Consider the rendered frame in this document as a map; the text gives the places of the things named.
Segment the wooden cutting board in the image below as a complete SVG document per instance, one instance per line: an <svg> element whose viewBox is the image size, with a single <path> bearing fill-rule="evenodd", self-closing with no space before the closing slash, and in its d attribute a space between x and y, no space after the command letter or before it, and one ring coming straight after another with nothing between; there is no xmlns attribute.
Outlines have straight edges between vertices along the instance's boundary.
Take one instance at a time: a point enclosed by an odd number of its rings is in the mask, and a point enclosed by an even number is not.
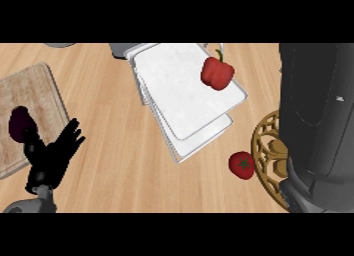
<svg viewBox="0 0 354 256"><path fill-rule="evenodd" d="M9 134L12 110L25 106L46 144L53 142L69 122L68 111L49 65L41 62L0 79L0 180L28 164L23 145Z"/></svg>

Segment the dark purple eggplant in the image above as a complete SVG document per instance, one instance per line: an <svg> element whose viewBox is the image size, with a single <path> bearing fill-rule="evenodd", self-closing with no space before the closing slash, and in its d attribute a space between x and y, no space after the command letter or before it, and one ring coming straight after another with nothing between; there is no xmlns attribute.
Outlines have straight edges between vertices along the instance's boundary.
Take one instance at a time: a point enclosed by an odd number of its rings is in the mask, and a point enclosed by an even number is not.
<svg viewBox="0 0 354 256"><path fill-rule="evenodd" d="M18 106L12 110L10 120L9 120L10 137L18 143L23 143L26 135L37 134L37 133L38 133L38 127L29 115L28 108L25 106Z"/></svg>

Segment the white tiered shelf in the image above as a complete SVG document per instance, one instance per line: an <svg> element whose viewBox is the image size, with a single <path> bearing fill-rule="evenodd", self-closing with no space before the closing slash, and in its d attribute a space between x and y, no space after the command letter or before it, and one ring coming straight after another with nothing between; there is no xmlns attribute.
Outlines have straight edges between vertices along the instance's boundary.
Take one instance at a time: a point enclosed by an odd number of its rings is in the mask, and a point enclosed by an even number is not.
<svg viewBox="0 0 354 256"><path fill-rule="evenodd" d="M199 43L142 43L125 51L142 104L155 116L176 163L181 163L233 124L227 112L248 94L236 80L215 91L201 82L209 57Z"/></svg>

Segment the red tomato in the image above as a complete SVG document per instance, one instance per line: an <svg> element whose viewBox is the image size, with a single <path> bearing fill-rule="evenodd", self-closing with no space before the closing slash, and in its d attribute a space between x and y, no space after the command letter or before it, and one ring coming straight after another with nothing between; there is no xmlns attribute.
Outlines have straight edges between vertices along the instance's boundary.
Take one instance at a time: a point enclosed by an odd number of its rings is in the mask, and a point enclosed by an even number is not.
<svg viewBox="0 0 354 256"><path fill-rule="evenodd" d="M245 152L236 152L229 158L230 172L242 179L249 180L255 172L255 162L252 155Z"/></svg>

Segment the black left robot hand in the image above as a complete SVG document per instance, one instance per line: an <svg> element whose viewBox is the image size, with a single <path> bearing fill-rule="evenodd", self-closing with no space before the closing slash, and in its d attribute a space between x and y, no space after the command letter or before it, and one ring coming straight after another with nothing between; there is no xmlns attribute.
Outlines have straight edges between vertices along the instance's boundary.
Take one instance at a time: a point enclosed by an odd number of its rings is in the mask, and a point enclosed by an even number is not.
<svg viewBox="0 0 354 256"><path fill-rule="evenodd" d="M37 194L41 185L56 189L68 169L69 161L77 153L85 137L78 128L80 122L72 119L65 126L54 142L44 144L38 132L28 128L23 130L23 153L31 163L31 170L25 190Z"/></svg>

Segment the red bell pepper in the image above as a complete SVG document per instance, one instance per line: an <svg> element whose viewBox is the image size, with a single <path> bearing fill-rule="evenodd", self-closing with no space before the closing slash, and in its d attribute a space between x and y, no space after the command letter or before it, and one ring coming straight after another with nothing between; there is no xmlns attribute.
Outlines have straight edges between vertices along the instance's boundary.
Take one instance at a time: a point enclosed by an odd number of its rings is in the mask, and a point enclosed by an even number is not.
<svg viewBox="0 0 354 256"><path fill-rule="evenodd" d="M233 78L235 68L224 62L224 55L220 49L215 50L218 57L208 57L201 71L201 81L214 90L221 91Z"/></svg>

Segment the grey block object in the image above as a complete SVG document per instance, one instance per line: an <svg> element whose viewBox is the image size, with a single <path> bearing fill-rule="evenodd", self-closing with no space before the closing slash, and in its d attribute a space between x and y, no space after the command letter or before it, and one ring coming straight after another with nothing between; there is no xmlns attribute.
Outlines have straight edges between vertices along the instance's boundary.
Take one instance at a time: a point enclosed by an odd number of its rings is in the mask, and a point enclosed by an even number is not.
<svg viewBox="0 0 354 256"><path fill-rule="evenodd" d="M133 47L130 43L111 43L111 51L112 56L115 59L124 59L125 58L125 51Z"/></svg>

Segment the gold openwork round placemat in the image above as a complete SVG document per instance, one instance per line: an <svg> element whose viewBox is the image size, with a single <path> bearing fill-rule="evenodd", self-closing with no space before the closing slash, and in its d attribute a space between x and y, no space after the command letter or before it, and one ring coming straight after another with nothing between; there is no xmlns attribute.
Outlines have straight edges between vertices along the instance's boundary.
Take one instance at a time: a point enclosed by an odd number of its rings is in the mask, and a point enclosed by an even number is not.
<svg viewBox="0 0 354 256"><path fill-rule="evenodd" d="M255 172L263 186L291 212L354 211L354 111L332 113L298 141L285 145L279 113L260 121L251 139Z"/></svg>

